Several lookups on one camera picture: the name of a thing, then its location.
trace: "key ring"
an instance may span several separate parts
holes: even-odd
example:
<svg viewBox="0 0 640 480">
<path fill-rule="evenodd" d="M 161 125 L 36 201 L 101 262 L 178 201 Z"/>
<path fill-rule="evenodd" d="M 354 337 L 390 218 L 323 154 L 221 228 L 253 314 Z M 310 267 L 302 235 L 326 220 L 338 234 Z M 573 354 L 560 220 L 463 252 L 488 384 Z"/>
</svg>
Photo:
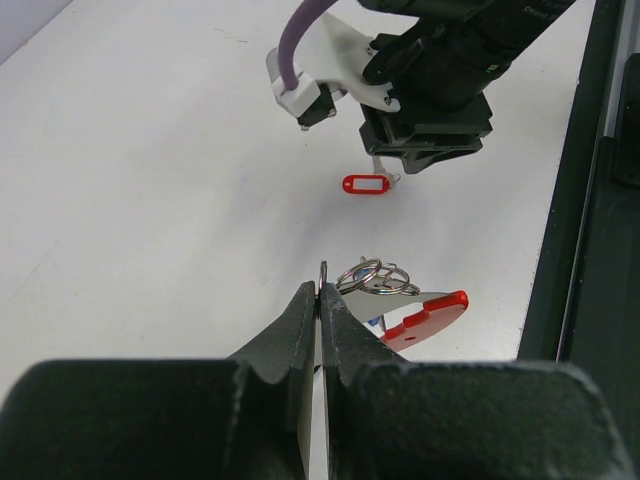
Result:
<svg viewBox="0 0 640 480">
<path fill-rule="evenodd" d="M 346 295 L 347 293 L 355 292 L 356 290 L 359 290 L 362 287 L 364 287 L 367 282 L 370 282 L 371 280 L 376 278 L 381 268 L 382 268 L 382 262 L 380 261 L 380 259 L 378 258 L 373 258 L 371 260 L 365 259 L 363 262 L 359 263 L 353 268 L 350 268 L 349 270 L 344 272 L 342 275 L 340 275 L 338 277 L 338 280 L 336 281 L 336 288 L 338 289 L 341 295 Z M 362 270 L 370 270 L 370 271 L 365 275 L 361 276 L 360 278 L 357 278 L 357 274 L 361 273 Z M 341 289 L 340 287 L 342 287 L 345 283 L 347 283 L 349 279 L 353 279 L 355 280 L 355 282 L 352 285 L 349 285 L 348 287 Z"/>
<path fill-rule="evenodd" d="M 415 295 L 420 293 L 420 289 L 418 287 L 416 287 L 415 285 L 411 284 L 411 277 L 409 277 L 409 274 L 407 272 L 405 272 L 404 270 L 402 270 L 401 268 L 399 268 L 395 263 L 385 263 L 380 268 L 380 271 L 386 271 L 387 272 L 387 275 L 384 275 L 384 276 L 381 277 L 381 278 L 384 279 L 382 281 L 381 285 L 375 285 L 374 284 L 373 287 L 368 287 L 367 285 L 362 285 L 362 287 L 360 287 L 360 290 L 362 290 L 363 292 L 366 292 L 366 293 L 370 293 L 372 295 L 397 295 L 397 294 L 401 294 L 401 293 L 407 292 L 407 289 L 410 289 L 411 292 L 414 292 L 414 291 L 417 290 Z M 387 285 L 387 282 L 389 282 L 389 280 L 393 279 L 391 276 L 394 275 L 394 274 L 400 275 L 403 278 L 404 281 L 398 286 L 391 287 L 391 286 Z"/>
</svg>

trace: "white table surface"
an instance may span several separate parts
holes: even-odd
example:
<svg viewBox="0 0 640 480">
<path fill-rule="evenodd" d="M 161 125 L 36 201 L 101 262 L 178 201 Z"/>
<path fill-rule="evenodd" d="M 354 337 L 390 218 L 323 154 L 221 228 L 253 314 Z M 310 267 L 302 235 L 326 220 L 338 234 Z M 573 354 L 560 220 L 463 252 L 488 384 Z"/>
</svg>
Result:
<svg viewBox="0 0 640 480">
<path fill-rule="evenodd" d="M 593 0 L 487 89 L 482 152 L 382 198 L 340 188 L 370 169 L 354 102 L 303 134 L 271 96 L 296 3 L 76 0 L 0 66 L 0 398 L 43 359 L 224 357 L 361 255 L 470 296 L 408 358 L 514 358 Z"/>
</svg>

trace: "red key tag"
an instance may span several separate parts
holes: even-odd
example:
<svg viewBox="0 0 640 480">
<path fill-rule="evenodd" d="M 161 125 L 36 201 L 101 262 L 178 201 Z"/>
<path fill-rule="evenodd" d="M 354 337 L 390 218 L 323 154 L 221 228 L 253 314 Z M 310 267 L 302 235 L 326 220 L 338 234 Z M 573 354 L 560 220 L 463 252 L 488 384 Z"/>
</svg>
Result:
<svg viewBox="0 0 640 480">
<path fill-rule="evenodd" d="M 464 292 L 424 302 L 422 311 L 387 330 L 380 340 L 399 352 L 441 332 L 460 318 L 468 306 L 469 298 Z"/>
<path fill-rule="evenodd" d="M 350 195 L 383 195 L 391 190 L 388 175 L 349 175 L 342 181 L 342 189 Z"/>
</svg>

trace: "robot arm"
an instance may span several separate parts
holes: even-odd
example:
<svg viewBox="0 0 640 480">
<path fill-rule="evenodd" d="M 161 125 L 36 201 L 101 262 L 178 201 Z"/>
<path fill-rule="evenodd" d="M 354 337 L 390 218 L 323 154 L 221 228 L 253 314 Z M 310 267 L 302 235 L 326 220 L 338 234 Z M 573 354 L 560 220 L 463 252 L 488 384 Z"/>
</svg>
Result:
<svg viewBox="0 0 640 480">
<path fill-rule="evenodd" d="M 574 2 L 359 0 L 418 18 L 400 36 L 371 40 L 323 13 L 335 0 L 305 0 L 270 55 L 273 91 L 303 130 L 335 115 L 334 102 L 350 93 L 362 105 L 367 153 L 419 173 L 482 148 L 492 130 L 483 90 Z"/>
</svg>

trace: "keychain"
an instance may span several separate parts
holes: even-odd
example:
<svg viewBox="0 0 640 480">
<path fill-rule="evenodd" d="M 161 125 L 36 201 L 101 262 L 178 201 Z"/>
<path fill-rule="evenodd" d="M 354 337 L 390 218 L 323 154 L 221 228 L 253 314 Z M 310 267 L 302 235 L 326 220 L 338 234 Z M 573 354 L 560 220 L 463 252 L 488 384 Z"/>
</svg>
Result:
<svg viewBox="0 0 640 480">
<path fill-rule="evenodd" d="M 384 195 L 400 180 L 400 175 L 388 173 L 379 156 L 373 156 L 373 174 L 354 174 L 342 180 L 342 189 L 350 195 Z"/>
<path fill-rule="evenodd" d="M 360 263 L 336 281 L 351 314 L 362 323 L 382 330 L 380 340 L 396 352 L 416 345 L 455 322 L 469 306 L 467 294 L 421 292 L 409 274 L 394 263 L 362 257 Z M 421 303 L 422 310 L 387 328 L 385 315 Z"/>
</svg>

